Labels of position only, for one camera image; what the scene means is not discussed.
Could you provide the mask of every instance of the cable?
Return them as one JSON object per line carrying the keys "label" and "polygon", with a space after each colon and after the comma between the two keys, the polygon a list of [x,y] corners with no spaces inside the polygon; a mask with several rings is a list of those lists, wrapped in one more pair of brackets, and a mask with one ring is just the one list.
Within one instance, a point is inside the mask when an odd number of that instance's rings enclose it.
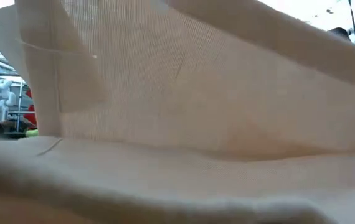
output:
{"label": "cable", "polygon": [[349,2],[349,7],[351,8],[352,25],[353,25],[353,31],[355,36],[355,22],[354,22],[353,10],[352,10],[352,1],[348,0],[348,2]]}

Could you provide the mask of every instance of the white robot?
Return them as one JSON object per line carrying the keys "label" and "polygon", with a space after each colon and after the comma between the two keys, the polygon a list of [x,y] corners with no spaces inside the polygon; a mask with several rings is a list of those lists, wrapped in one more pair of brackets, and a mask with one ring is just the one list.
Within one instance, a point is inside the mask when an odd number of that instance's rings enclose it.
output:
{"label": "white robot", "polygon": [[0,122],[6,121],[9,106],[16,104],[16,95],[10,91],[11,80],[0,80]]}

